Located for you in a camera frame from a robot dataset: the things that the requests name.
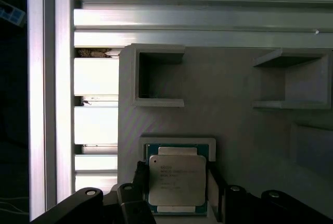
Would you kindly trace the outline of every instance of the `cpu processor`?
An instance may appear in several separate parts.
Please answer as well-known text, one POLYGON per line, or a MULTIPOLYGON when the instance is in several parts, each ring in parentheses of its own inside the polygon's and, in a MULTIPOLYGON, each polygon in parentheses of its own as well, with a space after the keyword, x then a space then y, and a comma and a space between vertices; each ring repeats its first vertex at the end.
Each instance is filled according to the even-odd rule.
POLYGON ((149 165, 149 193, 154 215, 206 215, 206 163, 215 161, 212 138, 141 138, 149 165))

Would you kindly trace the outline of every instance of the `screw head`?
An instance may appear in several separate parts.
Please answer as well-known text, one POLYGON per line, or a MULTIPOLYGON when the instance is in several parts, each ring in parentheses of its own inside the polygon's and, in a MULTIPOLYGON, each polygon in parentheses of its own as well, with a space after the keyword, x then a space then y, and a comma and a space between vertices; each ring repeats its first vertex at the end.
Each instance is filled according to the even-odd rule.
POLYGON ((237 186, 232 186, 230 189, 231 189, 232 191, 239 191, 239 190, 240 190, 240 188, 237 187, 237 186))
POLYGON ((87 191, 87 192, 85 192, 86 193, 86 195, 94 195, 94 194, 96 194, 96 191, 94 191, 94 190, 89 190, 89 191, 87 191))
POLYGON ((272 198, 279 198, 280 197, 280 195, 276 192, 270 192, 269 196, 272 197, 272 198))

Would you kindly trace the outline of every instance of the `white cable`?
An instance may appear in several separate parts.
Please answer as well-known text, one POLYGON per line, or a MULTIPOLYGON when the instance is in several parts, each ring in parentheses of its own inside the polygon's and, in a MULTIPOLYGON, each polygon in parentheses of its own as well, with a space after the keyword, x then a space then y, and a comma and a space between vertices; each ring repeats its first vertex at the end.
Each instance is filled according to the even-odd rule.
POLYGON ((21 213, 28 214, 27 212, 25 212, 25 211, 23 211, 23 210, 19 209, 18 207, 14 206, 14 205, 13 205, 13 204, 11 204, 11 203, 8 203, 8 202, 0 202, 0 204, 7 204, 7 205, 9 205, 9 206, 11 206, 11 207, 15 208, 17 211, 20 211, 21 213))
POLYGON ((0 211, 9 212, 9 213, 16 214, 16 215, 29 215, 28 213, 15 212, 15 211, 7 210, 4 208, 0 208, 0 211))
POLYGON ((7 200, 22 200, 22 199, 29 199, 29 197, 14 197, 14 198, 1 198, 0 201, 7 201, 7 200))

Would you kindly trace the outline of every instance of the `black mechanical part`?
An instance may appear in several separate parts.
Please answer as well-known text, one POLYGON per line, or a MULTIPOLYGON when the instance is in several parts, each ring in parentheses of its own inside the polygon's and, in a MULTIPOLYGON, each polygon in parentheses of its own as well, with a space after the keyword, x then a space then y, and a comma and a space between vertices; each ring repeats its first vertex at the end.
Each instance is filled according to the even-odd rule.
POLYGON ((149 192, 149 166, 143 161, 138 161, 132 183, 139 188, 142 193, 149 192))
POLYGON ((156 224, 141 190, 134 184, 123 184, 117 189, 118 201, 125 224, 156 224))
POLYGON ((229 185, 223 197, 224 224, 333 224, 333 220, 281 191, 265 191, 258 198, 240 186, 229 185))
MULTIPOLYGON (((214 202, 218 222, 333 224, 333 220, 284 192, 269 190, 258 198, 238 185, 227 185, 214 163, 208 163, 207 169, 207 197, 214 202)), ((81 189, 31 223, 155 224, 148 203, 143 200, 148 185, 149 167, 138 162, 133 183, 123 184, 104 197, 100 189, 81 189)))
POLYGON ((32 224, 101 223, 103 192, 96 188, 78 190, 46 213, 34 219, 32 224))

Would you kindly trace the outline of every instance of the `dark background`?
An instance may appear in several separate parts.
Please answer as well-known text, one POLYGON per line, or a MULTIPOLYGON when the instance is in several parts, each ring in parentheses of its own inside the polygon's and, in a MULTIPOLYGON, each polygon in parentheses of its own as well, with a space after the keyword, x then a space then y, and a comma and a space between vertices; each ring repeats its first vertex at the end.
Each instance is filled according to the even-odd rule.
MULTIPOLYGON (((5 1, 27 12, 27 0, 5 1)), ((28 50, 27 24, 18 27, 0 18, 0 223, 28 223, 29 211, 28 50)))

